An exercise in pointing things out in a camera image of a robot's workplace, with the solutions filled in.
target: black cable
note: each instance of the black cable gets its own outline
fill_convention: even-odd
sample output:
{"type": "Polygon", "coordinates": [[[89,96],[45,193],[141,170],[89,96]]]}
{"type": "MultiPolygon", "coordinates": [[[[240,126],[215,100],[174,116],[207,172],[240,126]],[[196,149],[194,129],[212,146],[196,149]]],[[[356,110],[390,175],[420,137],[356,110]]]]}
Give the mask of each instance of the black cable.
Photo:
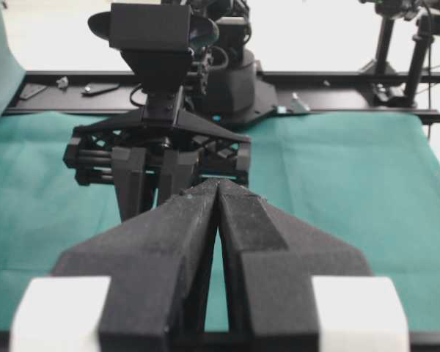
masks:
{"type": "Polygon", "coordinates": [[[135,93],[137,93],[137,91],[139,91],[141,88],[142,88],[142,84],[137,84],[137,85],[135,86],[135,88],[132,89],[132,91],[131,91],[131,95],[129,96],[129,100],[131,101],[131,104],[134,105],[134,106],[137,106],[138,108],[143,107],[144,104],[137,103],[137,102],[133,99],[133,95],[134,95],[135,93]]]}
{"type": "Polygon", "coordinates": [[[428,46],[428,108],[432,109],[432,43],[433,43],[433,16],[432,12],[430,11],[429,6],[427,5],[427,2],[425,0],[422,1],[422,5],[427,10],[428,15],[428,31],[430,36],[430,43],[428,46]]]}

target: white block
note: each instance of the white block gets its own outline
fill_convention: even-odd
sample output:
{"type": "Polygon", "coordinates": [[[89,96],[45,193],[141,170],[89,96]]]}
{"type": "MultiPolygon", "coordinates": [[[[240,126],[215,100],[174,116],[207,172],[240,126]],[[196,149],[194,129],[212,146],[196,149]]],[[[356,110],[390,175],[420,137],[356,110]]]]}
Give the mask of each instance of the white block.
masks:
{"type": "Polygon", "coordinates": [[[99,352],[98,324],[111,278],[33,279],[15,313],[11,352],[99,352]]]}
{"type": "Polygon", "coordinates": [[[386,277],[314,276],[320,352],[409,352],[406,316],[386,277]]]}

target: camera mount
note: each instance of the camera mount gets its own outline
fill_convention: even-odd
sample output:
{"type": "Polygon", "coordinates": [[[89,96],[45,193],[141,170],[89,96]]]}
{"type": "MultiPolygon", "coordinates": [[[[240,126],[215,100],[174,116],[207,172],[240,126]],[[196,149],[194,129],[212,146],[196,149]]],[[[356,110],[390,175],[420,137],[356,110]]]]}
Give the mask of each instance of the camera mount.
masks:
{"type": "Polygon", "coordinates": [[[247,186],[249,137],[185,107],[186,91],[205,92],[217,25],[188,5],[112,4],[89,27],[121,51],[147,102],[74,129],[64,161],[77,182],[114,184],[123,221],[212,176],[247,186]]]}
{"type": "Polygon", "coordinates": [[[416,45],[405,89],[385,84],[373,85],[377,104],[391,107],[412,107],[417,87],[422,78],[425,57],[434,41],[433,37],[440,36],[440,0],[360,0],[360,2],[375,3],[375,11],[383,16],[376,59],[362,69],[362,74],[374,76],[395,74],[387,62],[395,20],[398,18],[404,18],[406,21],[414,19],[422,6],[427,6],[430,10],[430,13],[422,13],[417,20],[418,31],[413,36],[416,45]]]}

